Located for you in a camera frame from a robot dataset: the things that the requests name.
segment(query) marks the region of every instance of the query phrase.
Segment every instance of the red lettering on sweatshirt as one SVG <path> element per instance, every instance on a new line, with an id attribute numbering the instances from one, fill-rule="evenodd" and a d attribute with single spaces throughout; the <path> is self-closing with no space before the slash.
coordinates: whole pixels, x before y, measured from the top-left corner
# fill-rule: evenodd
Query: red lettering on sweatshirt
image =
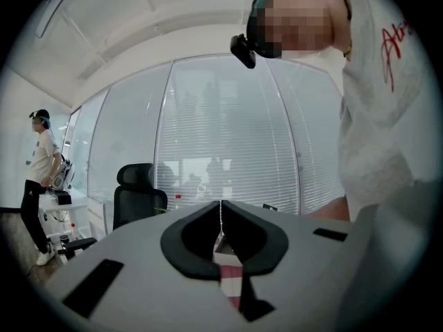
<path id="1" fill-rule="evenodd" d="M 398 26 L 391 24 L 392 26 L 392 34 L 388 32 L 385 28 L 381 30 L 381 34 L 383 35 L 383 43 L 381 45 L 381 61 L 383 62 L 383 75 L 385 79 L 385 84 L 390 80 L 390 89 L 394 92 L 394 78 L 392 76 L 392 69 L 390 65 L 390 58 L 392 49 L 395 51 L 395 55 L 398 59 L 401 59 L 401 51 L 399 48 L 399 44 L 401 43 L 406 36 L 405 31 L 408 35 L 413 33 L 413 28 L 406 20 L 403 20 L 399 23 Z"/>

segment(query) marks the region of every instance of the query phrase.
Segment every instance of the chair backrest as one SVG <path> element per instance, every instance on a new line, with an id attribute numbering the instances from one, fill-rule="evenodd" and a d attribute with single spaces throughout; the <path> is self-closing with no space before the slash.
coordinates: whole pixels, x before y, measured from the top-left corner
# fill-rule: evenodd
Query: chair backrest
<path id="1" fill-rule="evenodd" d="M 113 230 L 132 221 L 161 214 L 168 206 L 168 197 L 151 186 L 151 163 L 122 167 L 117 173 L 120 184 L 114 192 Z"/>

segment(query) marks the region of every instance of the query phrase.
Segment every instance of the baseboard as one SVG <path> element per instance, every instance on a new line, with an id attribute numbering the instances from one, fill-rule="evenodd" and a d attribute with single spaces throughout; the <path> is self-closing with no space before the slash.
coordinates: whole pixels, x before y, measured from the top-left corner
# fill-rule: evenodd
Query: baseboard
<path id="1" fill-rule="evenodd" d="M 0 213 L 20 213 L 19 207 L 0 207 Z"/>

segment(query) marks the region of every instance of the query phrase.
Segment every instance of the wooden floor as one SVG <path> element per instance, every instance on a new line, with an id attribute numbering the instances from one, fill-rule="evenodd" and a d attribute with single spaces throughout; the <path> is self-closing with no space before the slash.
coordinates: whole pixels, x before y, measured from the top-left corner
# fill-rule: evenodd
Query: wooden floor
<path id="1" fill-rule="evenodd" d="M 62 260 L 57 255 L 45 266 L 39 267 L 35 264 L 39 251 L 23 224 L 20 214 L 1 213 L 0 230 L 5 235 L 21 271 L 32 282 L 44 286 L 49 277 L 63 265 Z"/>

